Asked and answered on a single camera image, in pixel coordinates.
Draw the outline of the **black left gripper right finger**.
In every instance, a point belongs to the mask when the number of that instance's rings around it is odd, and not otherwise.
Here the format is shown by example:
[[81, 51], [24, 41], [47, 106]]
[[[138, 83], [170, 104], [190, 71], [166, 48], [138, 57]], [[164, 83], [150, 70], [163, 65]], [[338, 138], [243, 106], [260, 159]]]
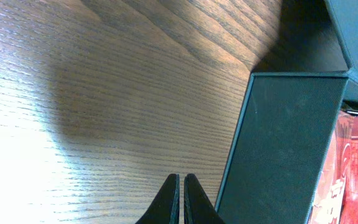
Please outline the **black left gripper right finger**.
[[224, 224], [194, 174], [188, 174], [184, 181], [184, 221], [185, 224]]

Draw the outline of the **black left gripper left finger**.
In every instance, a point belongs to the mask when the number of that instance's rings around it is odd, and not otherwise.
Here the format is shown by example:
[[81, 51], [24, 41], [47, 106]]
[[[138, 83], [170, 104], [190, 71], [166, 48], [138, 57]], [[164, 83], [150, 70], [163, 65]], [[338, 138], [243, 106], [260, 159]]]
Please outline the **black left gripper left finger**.
[[152, 203], [136, 224], [178, 224], [180, 176], [169, 174]]

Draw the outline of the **brown Pocky box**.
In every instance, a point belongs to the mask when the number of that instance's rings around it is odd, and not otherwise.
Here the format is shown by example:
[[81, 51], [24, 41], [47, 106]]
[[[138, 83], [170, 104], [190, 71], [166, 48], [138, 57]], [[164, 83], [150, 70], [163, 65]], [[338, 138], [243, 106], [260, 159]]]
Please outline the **brown Pocky box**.
[[353, 117], [339, 112], [314, 193], [310, 224], [337, 224], [345, 196]]

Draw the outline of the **black gift box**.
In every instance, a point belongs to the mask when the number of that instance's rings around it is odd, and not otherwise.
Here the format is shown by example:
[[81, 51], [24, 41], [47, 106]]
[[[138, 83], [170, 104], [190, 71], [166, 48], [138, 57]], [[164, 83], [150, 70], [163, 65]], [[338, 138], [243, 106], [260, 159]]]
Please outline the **black gift box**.
[[306, 223], [340, 107], [358, 108], [358, 0], [284, 1], [250, 73], [215, 205], [226, 223]]

